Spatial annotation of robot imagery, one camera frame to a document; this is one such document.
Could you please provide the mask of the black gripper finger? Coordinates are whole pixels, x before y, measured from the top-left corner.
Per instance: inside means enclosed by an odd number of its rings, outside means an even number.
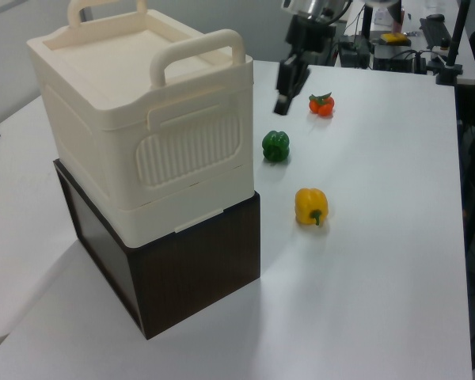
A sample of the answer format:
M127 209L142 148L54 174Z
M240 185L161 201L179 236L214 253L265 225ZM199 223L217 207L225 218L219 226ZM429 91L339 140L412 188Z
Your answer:
M310 69L308 64L302 64L298 67L297 74L294 77L293 97L297 97L299 95L309 76Z
M290 108L292 99L295 97L295 85L298 77L299 57L292 55L279 63L279 71L276 82L278 98L275 104L274 113L286 115Z

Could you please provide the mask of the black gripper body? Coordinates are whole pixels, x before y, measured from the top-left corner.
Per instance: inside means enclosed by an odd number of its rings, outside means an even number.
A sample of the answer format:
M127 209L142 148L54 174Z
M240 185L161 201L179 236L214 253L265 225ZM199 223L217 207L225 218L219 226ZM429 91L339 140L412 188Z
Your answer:
M335 36L335 25L326 25L294 15L285 39L291 46L288 58L295 55L307 60L329 60Z

